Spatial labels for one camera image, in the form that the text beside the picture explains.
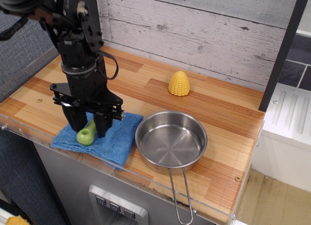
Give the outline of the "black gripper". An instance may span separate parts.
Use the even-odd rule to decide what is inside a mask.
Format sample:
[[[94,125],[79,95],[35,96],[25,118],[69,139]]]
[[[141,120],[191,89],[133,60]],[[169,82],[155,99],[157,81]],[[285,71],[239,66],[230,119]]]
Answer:
[[[112,126],[112,118],[122,120],[123,100],[107,88],[107,79],[100,71],[89,75],[67,75],[66,83],[50,85],[54,103],[61,105],[71,128],[78,133],[87,124],[86,112],[93,113],[97,134],[104,138]]]

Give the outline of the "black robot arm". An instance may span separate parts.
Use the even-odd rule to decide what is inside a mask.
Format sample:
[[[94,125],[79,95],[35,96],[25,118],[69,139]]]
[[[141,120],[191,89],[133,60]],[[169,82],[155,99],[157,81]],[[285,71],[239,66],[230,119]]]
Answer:
[[[18,16],[12,27],[0,34],[2,41],[10,39],[29,19],[36,20],[49,34],[61,56],[61,69],[66,83],[52,84],[54,103],[63,112],[76,132],[87,124],[92,113],[99,137],[104,137],[113,120],[121,120],[122,99],[107,88],[102,51],[97,0],[0,0],[5,14]]]

